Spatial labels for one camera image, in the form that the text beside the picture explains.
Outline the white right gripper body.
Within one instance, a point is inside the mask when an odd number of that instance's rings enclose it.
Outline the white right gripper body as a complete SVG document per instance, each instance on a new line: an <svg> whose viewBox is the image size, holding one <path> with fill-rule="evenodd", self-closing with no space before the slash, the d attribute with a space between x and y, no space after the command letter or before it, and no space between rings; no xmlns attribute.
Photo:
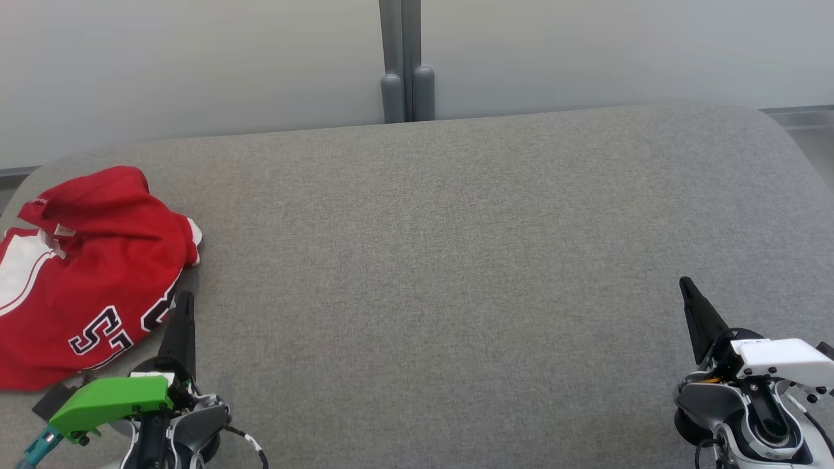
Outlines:
<svg viewBox="0 0 834 469"><path fill-rule="evenodd" d="M786 381L808 394L831 395L832 345L804 339L769 339L745 328L720 333L706 348L700 368L720 381L762 378Z"/></svg>

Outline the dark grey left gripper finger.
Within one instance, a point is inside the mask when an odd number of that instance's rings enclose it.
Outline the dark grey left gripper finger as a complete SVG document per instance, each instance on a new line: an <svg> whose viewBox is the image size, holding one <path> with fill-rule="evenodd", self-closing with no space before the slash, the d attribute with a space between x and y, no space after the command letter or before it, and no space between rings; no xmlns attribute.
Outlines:
<svg viewBox="0 0 834 469"><path fill-rule="evenodd" d="M181 380L195 378L195 297L181 291L175 297L175 309L169 313L169 323L158 351L164 370L175 372Z"/></svg>

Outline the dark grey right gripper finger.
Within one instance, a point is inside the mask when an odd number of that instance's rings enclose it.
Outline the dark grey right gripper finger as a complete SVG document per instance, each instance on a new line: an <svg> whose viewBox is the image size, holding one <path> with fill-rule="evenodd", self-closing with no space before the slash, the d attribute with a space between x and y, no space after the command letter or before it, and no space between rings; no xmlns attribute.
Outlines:
<svg viewBox="0 0 834 469"><path fill-rule="evenodd" d="M684 300L692 353L696 364L701 365L717 349L721 350L728 338L729 326L690 277L680 278L679 288Z"/></svg>

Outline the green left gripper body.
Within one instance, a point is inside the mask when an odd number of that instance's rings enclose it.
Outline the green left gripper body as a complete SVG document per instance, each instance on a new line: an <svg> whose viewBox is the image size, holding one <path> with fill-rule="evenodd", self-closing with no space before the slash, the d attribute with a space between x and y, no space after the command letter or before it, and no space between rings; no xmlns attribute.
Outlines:
<svg viewBox="0 0 834 469"><path fill-rule="evenodd" d="M50 427L79 443L87 433L120 419L151 414L177 418L194 403L195 359L156 356L128 376L106 377L81 386L50 418Z"/></svg>

